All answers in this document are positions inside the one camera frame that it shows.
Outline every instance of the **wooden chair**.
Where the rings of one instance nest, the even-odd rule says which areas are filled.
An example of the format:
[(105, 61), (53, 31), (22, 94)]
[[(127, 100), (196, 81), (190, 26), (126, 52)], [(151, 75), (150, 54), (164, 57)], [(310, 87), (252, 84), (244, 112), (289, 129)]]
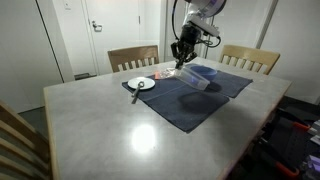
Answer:
[(227, 57), (226, 64), (232, 64), (240, 68), (247, 67), (250, 71), (259, 72), (261, 67), (266, 66), (263, 74), (268, 75), (279, 59), (280, 54), (242, 46), (225, 45), (219, 62), (223, 63), (225, 57)]
[[(0, 130), (7, 136), (0, 137), (0, 149), (7, 153), (0, 155), (0, 166), (21, 178), (52, 179), (48, 140), (1, 101)], [(0, 172), (0, 179), (15, 178)]]
[(134, 66), (139, 68), (140, 65), (152, 65), (152, 59), (153, 64), (159, 64), (157, 45), (111, 50), (108, 55), (113, 72), (120, 71), (119, 65), (123, 70), (127, 70), (127, 67), (133, 69)]

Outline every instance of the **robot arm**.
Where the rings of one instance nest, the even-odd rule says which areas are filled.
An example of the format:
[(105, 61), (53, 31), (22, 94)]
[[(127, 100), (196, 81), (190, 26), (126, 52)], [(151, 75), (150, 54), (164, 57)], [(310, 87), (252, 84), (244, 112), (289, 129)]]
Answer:
[(182, 33), (177, 42), (171, 44), (173, 56), (177, 59), (176, 69), (181, 68), (184, 62), (197, 57), (194, 46), (204, 35), (219, 37), (219, 31), (214, 26), (206, 24), (203, 20), (218, 14), (227, 0), (185, 0), (189, 2), (188, 14), (185, 17)]

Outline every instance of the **table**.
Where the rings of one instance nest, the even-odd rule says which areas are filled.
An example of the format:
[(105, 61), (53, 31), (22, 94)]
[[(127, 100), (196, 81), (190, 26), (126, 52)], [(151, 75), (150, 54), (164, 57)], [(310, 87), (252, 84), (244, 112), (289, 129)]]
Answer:
[(45, 107), (56, 179), (223, 179), (266, 122), (291, 82), (212, 60), (193, 63), (253, 79), (235, 99), (187, 134), (121, 82), (174, 67), (161, 63), (46, 87)]

